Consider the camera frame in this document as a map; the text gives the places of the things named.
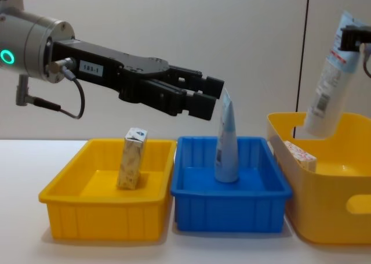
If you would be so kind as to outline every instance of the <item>white surface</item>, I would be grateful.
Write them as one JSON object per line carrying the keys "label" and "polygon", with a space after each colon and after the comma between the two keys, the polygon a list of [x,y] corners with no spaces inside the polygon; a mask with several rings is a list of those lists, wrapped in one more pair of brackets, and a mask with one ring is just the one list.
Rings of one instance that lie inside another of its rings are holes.
{"label": "white surface", "polygon": [[177,232],[171,216],[157,244],[56,243],[38,193],[84,143],[0,140],[1,263],[370,263],[369,247],[309,245],[287,223],[282,234],[195,234]]}
{"label": "white surface", "polygon": [[[310,0],[299,110],[307,111],[343,10],[371,25],[370,0]],[[361,64],[352,78],[345,110],[371,117],[371,78]]]}
{"label": "white surface", "polygon": [[[29,12],[70,22],[81,40],[224,79],[237,133],[264,136],[268,113],[295,110],[305,5],[306,0],[25,0]],[[83,82],[86,113],[76,121],[16,107],[16,84],[14,73],[0,71],[0,138],[123,137],[132,126],[148,129],[151,138],[218,132],[221,101],[211,122],[187,113],[174,118]],[[66,79],[57,85],[31,79],[30,93],[79,109],[77,89]]]}

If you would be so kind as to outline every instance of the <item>white wall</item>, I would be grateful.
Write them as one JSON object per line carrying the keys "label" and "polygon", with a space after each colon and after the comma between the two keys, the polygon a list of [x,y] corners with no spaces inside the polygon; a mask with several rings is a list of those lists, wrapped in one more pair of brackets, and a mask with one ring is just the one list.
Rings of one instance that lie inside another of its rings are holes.
{"label": "white wall", "polygon": [[[299,110],[306,111],[314,96],[315,87],[343,10],[371,25],[370,0],[310,0],[307,36],[301,77]],[[361,64],[353,76],[345,110],[371,117],[371,78]]]}
{"label": "white wall", "polygon": [[[224,79],[234,101],[238,133],[265,136],[268,113],[295,110],[305,4],[306,0],[26,0],[25,8],[69,21],[84,41],[160,57]],[[174,118],[82,82],[86,113],[77,121],[34,106],[16,107],[16,84],[16,74],[0,71],[0,138],[122,137],[131,126],[147,128],[152,138],[176,138],[216,135],[219,127],[220,102],[210,122],[187,113]],[[68,81],[52,85],[34,79],[30,94],[74,112],[79,109],[77,90]]]}

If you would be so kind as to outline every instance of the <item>green led ring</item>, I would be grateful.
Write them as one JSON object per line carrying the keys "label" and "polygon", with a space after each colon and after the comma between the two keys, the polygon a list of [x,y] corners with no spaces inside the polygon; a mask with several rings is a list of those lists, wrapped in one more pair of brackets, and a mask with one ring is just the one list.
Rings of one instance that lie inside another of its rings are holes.
{"label": "green led ring", "polygon": [[9,65],[14,64],[14,62],[15,62],[15,58],[14,58],[13,53],[11,51],[7,50],[7,49],[4,49],[0,53],[0,58],[1,58],[1,60],[4,61],[4,63],[9,64]]}

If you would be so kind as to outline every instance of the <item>gray metal cylinder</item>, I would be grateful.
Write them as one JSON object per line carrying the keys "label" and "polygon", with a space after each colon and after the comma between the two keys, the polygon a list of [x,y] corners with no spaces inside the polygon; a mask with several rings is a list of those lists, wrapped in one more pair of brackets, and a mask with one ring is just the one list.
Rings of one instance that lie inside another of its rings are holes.
{"label": "gray metal cylinder", "polygon": [[0,14],[0,68],[57,83],[63,77],[49,74],[46,65],[52,47],[46,47],[52,41],[73,37],[74,30],[67,22],[6,9]]}

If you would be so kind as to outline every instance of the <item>white table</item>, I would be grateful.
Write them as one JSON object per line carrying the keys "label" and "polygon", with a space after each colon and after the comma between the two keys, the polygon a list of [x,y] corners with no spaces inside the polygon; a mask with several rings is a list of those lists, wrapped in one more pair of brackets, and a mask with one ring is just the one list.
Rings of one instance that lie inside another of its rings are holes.
{"label": "white table", "polygon": [[0,140],[1,263],[371,263],[371,247],[310,245],[287,223],[281,234],[179,233],[173,213],[156,244],[53,241],[38,194],[84,143]]}

